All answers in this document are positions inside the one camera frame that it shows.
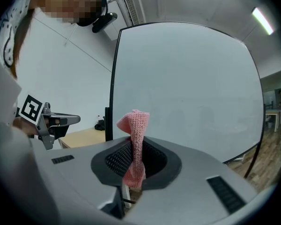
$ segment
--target black vent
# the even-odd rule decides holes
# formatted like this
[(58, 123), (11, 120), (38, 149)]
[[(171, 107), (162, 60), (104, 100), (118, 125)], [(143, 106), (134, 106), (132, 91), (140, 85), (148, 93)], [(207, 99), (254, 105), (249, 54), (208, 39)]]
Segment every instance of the black vent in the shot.
[(63, 156), (63, 157), (52, 158), (52, 162), (54, 164), (57, 164), (57, 163), (63, 163), (63, 162), (66, 162), (66, 161), (69, 161), (72, 159), (74, 159), (74, 157), (72, 155), (67, 155), (67, 156)]
[(107, 166), (121, 177), (126, 174), (132, 160), (132, 146), (130, 143), (105, 158)]
[(167, 164), (167, 156), (146, 141), (142, 143), (142, 161), (145, 166), (146, 178), (161, 171)]
[(241, 197), (220, 176), (207, 179), (207, 182), (230, 214), (245, 206)]

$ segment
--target black slot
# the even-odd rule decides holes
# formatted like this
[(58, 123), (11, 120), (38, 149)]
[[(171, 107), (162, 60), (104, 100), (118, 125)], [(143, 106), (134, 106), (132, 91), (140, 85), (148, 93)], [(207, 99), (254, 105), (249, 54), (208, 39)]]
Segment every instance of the black slot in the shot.
[(207, 179), (207, 182), (214, 190), (217, 197), (221, 200), (229, 214), (232, 214), (245, 206), (243, 199), (220, 176)]
[(63, 157), (52, 158), (51, 160), (54, 164), (58, 164), (58, 163), (63, 163), (63, 162), (72, 160), (72, 159), (74, 159), (74, 157), (72, 155), (66, 155)]

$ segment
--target pink knitted cloth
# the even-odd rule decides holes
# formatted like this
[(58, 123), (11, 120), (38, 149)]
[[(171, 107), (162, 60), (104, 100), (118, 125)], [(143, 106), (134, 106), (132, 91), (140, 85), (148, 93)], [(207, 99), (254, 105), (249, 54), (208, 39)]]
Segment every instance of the pink knitted cloth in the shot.
[(118, 121), (117, 126), (123, 132), (130, 134), (133, 146), (133, 162), (126, 172), (123, 182), (131, 188), (140, 188), (145, 177), (145, 166), (142, 162), (142, 141), (150, 114), (135, 109), (132, 111)]

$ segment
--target ceiling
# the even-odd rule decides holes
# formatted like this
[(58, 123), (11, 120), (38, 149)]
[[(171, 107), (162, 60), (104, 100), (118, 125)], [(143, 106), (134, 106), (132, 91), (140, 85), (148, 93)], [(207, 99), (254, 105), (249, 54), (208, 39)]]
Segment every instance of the ceiling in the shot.
[[(266, 0), (134, 0), (134, 2), (143, 23), (179, 21), (220, 30), (247, 45), (260, 77), (281, 70), (281, 24), (273, 16), (273, 6)], [(251, 14), (255, 7), (265, 15), (275, 31), (273, 34), (268, 35)], [(269, 58), (273, 63), (272, 66), (267, 62)]]

